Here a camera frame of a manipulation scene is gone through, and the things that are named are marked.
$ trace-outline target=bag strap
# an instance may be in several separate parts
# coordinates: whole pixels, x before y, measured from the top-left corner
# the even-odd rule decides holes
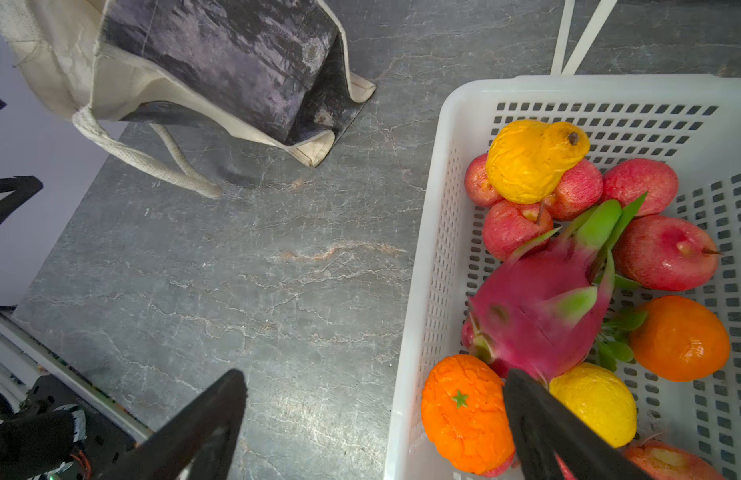
[[[93,143],[126,162],[126,164],[138,168],[140,171],[150,174],[152,177],[164,180],[169,184],[177,185],[178,187],[193,190],[203,197],[217,199],[222,196],[222,188],[213,184],[210,180],[203,177],[194,168],[192,168],[175,140],[173,140],[173,137],[162,125],[149,124],[149,126],[157,132],[157,135],[159,135],[165,143],[165,147],[168,148],[173,160],[175,160],[178,167],[182,169],[183,174],[171,170],[160,160],[157,160],[151,155],[147,155],[135,148],[128,147],[124,143],[110,137],[109,133],[104,130],[100,124],[98,124],[98,121],[93,116],[90,104],[81,108],[72,116],[72,123],[83,135],[93,141]]]

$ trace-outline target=green star-shaped stem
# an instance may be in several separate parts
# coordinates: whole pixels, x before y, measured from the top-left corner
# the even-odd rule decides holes
[[[458,392],[458,395],[450,397],[453,399],[453,402],[455,402],[455,408],[466,407],[466,399],[469,398],[469,396],[461,393],[461,390]]]

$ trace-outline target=white wall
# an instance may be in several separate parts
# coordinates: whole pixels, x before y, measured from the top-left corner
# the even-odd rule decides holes
[[[0,226],[1,306],[26,294],[107,156],[42,106],[14,61],[0,36],[0,178],[34,175],[45,187]],[[105,127],[118,138],[125,126]]]

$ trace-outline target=white strap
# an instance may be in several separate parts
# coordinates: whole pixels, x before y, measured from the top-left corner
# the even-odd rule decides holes
[[[570,22],[573,19],[573,7],[575,0],[565,0],[562,7],[562,20],[560,21],[560,32],[557,34],[557,46],[555,57],[551,60],[551,74],[562,73],[562,63],[565,61],[565,49],[567,48],[567,36],[570,34]]]
[[[126,164],[138,168],[142,172],[164,180],[170,184],[177,185],[189,190],[193,190],[203,197],[221,198],[222,188],[212,184],[207,178],[203,177],[186,161],[181,149],[168,133],[168,130],[162,125],[150,124],[154,131],[160,136],[171,156],[178,167],[183,170],[183,174],[166,167],[160,160],[145,154],[135,148],[128,147],[122,142],[116,141],[109,136],[109,133],[98,124],[90,104],[81,108],[72,116],[72,123],[83,135],[92,140],[99,147],[108,153],[126,162]]]
[[[575,71],[578,70],[578,67],[581,65],[581,62],[584,60],[584,57],[586,56],[586,53],[589,52],[589,48],[591,47],[591,44],[594,43],[595,38],[597,37],[597,34],[600,33],[600,30],[602,30],[602,25],[605,24],[605,20],[607,20],[607,17],[610,15],[610,12],[613,11],[613,7],[615,7],[615,4],[618,0],[600,0],[599,5],[597,5],[597,9],[595,10],[595,14],[591,16],[591,20],[589,20],[589,23],[586,25],[586,29],[584,30],[584,33],[581,35],[581,38],[578,40],[578,43],[575,46],[575,49],[573,50],[573,53],[570,54],[570,58],[567,60],[567,64],[565,64],[565,68],[562,70],[563,75],[573,75],[575,74]],[[563,9],[562,12],[563,22],[565,21],[565,9]],[[570,28],[570,19],[567,20],[568,23],[568,30]]]

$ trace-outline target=red wire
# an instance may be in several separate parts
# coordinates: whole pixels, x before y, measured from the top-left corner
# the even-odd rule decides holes
[[[93,476],[93,467],[90,466],[90,462],[88,461],[88,456],[82,450],[80,450],[80,458],[82,458],[82,460],[85,462],[85,465],[86,465],[86,470],[88,473],[86,478],[90,479]]]
[[[82,467],[82,470],[85,472],[85,478],[86,480],[89,480],[93,476],[93,470],[90,466],[90,462],[88,462],[88,457],[85,455],[83,451],[79,452],[80,456],[77,456],[73,453],[69,454],[72,458],[74,458],[77,463],[80,464]]]

